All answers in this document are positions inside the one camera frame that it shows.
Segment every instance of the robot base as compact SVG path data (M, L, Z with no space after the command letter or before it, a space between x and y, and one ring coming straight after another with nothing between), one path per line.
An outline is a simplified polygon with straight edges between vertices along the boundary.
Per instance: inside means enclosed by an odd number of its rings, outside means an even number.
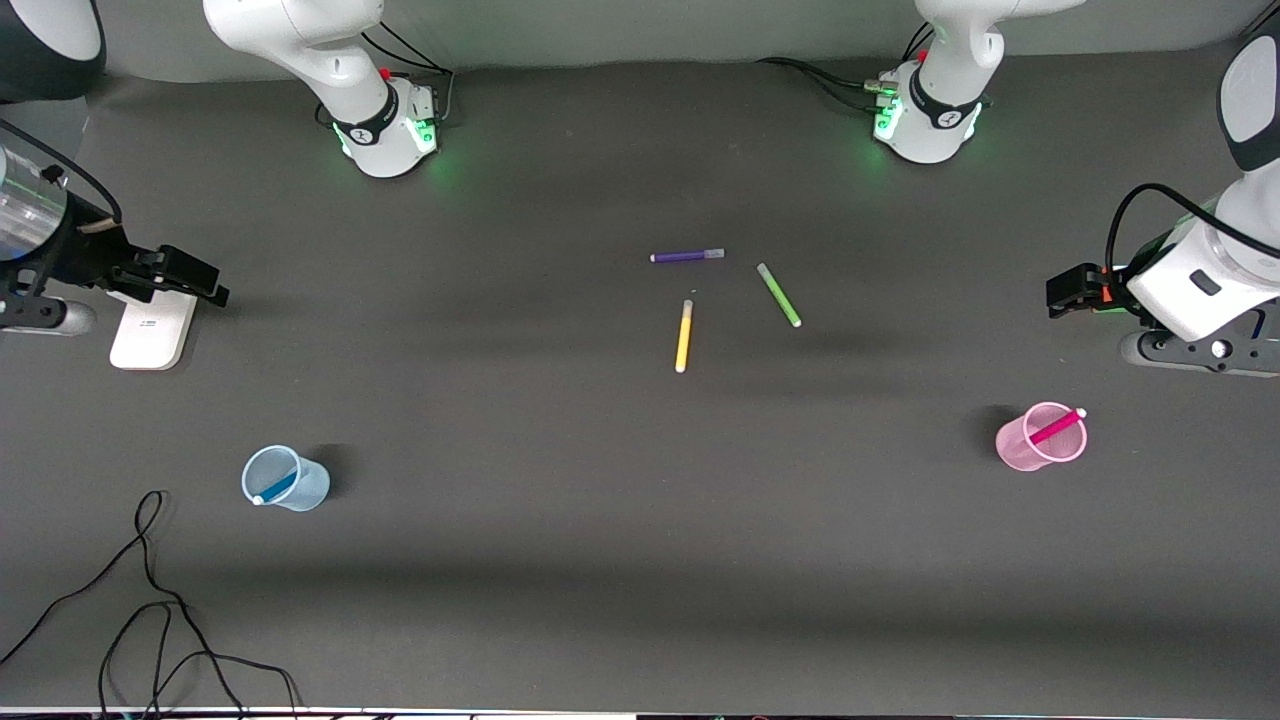
M435 97L430 87L419 87L403 78L388 81L399 102L392 124L374 145L357 145L334 127L342 151L366 176L394 178L417 167L436 149Z
M879 79L896 82L900 88L897 97L887 109L887 114L877 118L872 137L888 145L895 152L913 163L932 165L948 160L964 141L973 137L974 123L982 113L982 104L969 114L968 118L957 118L960 122L954 128L938 129L933 127L929 115L915 106L911 94L901 88L910 87L911 77L920 69L920 63L911 60L902 63L899 68L881 73Z
M124 301L124 316L111 345L111 365L122 370L168 370L177 365L196 314L196 297L157 291L151 302L138 302L110 295Z
M1132 333L1120 341L1120 356L1146 368L1274 378L1280 375L1280 341L1271 336L1274 313L1280 313L1276 302L1265 302L1193 342L1169 331Z

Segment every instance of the cable connector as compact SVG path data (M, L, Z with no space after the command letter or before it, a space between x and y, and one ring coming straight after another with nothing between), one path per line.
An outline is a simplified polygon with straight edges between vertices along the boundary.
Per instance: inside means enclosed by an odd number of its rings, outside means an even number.
M874 95L883 95L886 97L897 96L897 83L888 79L865 79L863 81L863 90Z

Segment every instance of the white wall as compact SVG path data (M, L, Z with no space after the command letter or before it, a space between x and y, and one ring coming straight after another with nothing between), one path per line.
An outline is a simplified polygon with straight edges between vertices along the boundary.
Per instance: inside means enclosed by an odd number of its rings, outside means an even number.
M1181 50L1236 35L1267 1L1089 0L1002 27L1011 54ZM115 74L285 77L223 46L205 24L201 0L99 5ZM911 0L387 0L385 19L457 68L892 56L919 24Z

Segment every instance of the gray tabletop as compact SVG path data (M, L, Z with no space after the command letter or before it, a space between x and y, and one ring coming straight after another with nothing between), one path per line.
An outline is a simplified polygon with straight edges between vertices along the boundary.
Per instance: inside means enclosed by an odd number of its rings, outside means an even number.
M119 306L92 293L95 334L0 341L0 644L163 488L161 580L310 705L1275 717L1276 386L1133 368L1130 318L1043 309L1132 186L1238 177L1230 51L1012 59L931 168L763 65L468 73L443 151L394 181L300 82L118 83L81 160L233 304L164 374L109 366ZM1176 215L1135 205L1120 254ZM1042 400L1091 410L1089 448L1015 473L995 429ZM332 500L246 502L269 443L325 462ZM140 562L56 614L0 705L96 703L154 597ZM120 650L125 701L159 625ZM207 667L180 684L225 705Z

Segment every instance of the silver cylinder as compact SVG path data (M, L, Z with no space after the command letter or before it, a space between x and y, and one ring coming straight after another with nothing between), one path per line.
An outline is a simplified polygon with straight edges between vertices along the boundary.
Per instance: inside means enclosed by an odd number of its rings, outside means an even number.
M17 260L52 237L67 214L67 191L40 167L0 145L0 263Z

